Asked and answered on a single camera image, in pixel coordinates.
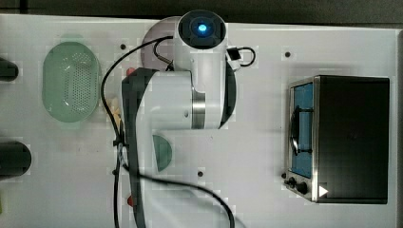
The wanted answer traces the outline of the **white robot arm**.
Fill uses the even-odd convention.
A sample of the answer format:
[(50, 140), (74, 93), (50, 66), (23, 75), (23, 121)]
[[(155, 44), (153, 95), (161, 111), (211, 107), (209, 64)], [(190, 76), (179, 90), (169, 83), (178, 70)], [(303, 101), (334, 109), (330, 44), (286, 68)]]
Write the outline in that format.
[(235, 74), (227, 60), (227, 27), (196, 9), (174, 23), (171, 71), (140, 67), (122, 81), (127, 170), (137, 201), (137, 228), (148, 228), (144, 183), (158, 172), (155, 130), (218, 129), (235, 105)]

